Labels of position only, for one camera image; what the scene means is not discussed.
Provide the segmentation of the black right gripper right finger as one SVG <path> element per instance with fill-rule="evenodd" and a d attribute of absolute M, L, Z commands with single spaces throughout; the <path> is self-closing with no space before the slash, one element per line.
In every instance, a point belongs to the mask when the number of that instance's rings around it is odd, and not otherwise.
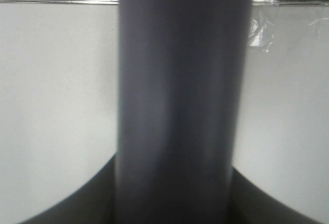
<path fill-rule="evenodd" d="M 233 169 L 230 223 L 318 223 L 266 194 Z"/>

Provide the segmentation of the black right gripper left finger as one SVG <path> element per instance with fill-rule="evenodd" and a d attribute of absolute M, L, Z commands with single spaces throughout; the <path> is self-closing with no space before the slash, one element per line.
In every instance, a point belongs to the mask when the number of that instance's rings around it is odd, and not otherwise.
<path fill-rule="evenodd" d="M 70 196 L 22 223 L 114 223 L 115 159 Z"/>

